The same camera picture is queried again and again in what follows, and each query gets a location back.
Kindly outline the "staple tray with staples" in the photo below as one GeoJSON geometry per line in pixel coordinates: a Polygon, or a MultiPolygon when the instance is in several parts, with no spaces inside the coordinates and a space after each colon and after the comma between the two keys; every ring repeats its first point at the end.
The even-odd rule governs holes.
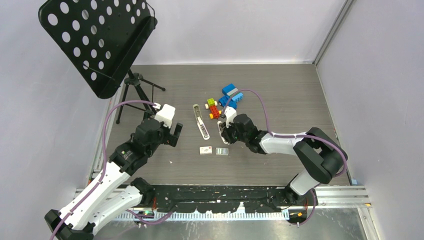
{"type": "Polygon", "coordinates": [[[219,156],[228,156],[229,155],[229,149],[224,147],[217,147],[215,149],[215,154],[219,156]]]}

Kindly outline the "white staple box sleeve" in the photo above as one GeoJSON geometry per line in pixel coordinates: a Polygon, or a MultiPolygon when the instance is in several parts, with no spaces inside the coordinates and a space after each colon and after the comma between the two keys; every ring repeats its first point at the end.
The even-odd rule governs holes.
{"type": "Polygon", "coordinates": [[[199,154],[200,155],[209,155],[213,153],[213,147],[212,146],[201,146],[199,148],[199,154]]]}

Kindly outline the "white and green stapler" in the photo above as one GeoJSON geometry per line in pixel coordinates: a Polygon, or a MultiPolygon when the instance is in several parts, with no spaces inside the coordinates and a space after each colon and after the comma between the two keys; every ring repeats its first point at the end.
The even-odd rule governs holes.
{"type": "Polygon", "coordinates": [[[194,104],[193,106],[193,112],[194,112],[194,116],[195,116],[195,120],[196,120],[196,124],[199,128],[199,131],[202,135],[202,138],[204,140],[208,140],[210,138],[209,132],[204,124],[203,118],[202,118],[202,114],[200,111],[200,107],[198,104],[194,104]]]}

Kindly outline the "white staple remover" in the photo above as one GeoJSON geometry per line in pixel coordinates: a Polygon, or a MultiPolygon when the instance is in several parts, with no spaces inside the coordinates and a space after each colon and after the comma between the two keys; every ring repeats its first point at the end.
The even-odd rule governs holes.
{"type": "Polygon", "coordinates": [[[226,128],[226,123],[219,120],[217,122],[217,126],[218,126],[218,134],[222,142],[226,145],[229,145],[230,143],[222,136],[222,134],[224,133],[224,129],[226,128]]]}

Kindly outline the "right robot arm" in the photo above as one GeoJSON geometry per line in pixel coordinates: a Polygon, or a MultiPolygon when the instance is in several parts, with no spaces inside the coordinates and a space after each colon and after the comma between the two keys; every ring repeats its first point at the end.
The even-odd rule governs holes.
{"type": "Polygon", "coordinates": [[[242,142],[256,154],[298,157],[304,169],[285,187],[285,198],[291,205],[299,205],[309,190],[328,184],[347,169],[346,152],[317,127],[296,134],[278,134],[259,130],[250,117],[238,114],[219,121],[218,129],[225,144],[242,142]]]}

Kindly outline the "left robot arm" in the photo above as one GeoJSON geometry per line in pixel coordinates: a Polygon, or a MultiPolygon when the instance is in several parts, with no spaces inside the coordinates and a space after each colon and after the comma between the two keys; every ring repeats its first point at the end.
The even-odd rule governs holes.
{"type": "Polygon", "coordinates": [[[136,205],[148,207],[154,188],[139,177],[121,193],[107,197],[148,162],[160,145],[175,147],[183,124],[174,133],[164,121],[144,119],[129,140],[117,146],[99,175],[68,205],[51,209],[44,217],[52,231],[51,239],[92,240],[119,214],[136,205]]]}

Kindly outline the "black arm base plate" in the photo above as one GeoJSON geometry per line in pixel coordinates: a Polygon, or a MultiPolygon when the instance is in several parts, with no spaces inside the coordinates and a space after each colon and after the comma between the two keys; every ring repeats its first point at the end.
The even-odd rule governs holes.
{"type": "Polygon", "coordinates": [[[277,213],[288,207],[318,203],[315,191],[295,196],[284,186],[254,185],[153,185],[137,204],[160,213],[277,213]]]}

